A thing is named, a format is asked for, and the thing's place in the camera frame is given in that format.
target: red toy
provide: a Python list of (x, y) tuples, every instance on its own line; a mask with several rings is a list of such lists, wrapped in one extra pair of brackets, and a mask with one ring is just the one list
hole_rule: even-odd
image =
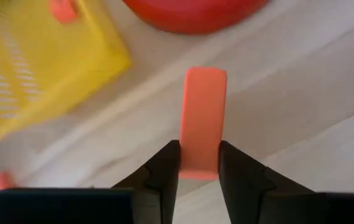
[(142, 20), (169, 32), (207, 34), (235, 24), (268, 0), (123, 0)]

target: wooden floor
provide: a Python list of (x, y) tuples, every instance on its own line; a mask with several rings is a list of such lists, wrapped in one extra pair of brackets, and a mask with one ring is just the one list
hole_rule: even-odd
[[(354, 192), (354, 0), (274, 0), (222, 32), (151, 28), (109, 1), (134, 66), (56, 121), (0, 142), (39, 187), (110, 187), (179, 135), (184, 72), (228, 72), (223, 138), (309, 188)], [(174, 223), (229, 223), (218, 182), (181, 180)]]

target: yellow basket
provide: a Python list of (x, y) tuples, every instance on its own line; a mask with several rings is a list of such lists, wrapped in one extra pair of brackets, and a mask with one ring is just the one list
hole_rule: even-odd
[(65, 113), (130, 65), (101, 2), (75, 7), (62, 24), (48, 0), (0, 0), (0, 139)]

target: orange rectangular block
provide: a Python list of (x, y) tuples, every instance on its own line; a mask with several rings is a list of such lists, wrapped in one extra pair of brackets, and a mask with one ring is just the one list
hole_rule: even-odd
[(194, 67), (185, 77), (180, 133), (180, 176), (218, 177), (226, 96), (226, 73), (217, 68)]

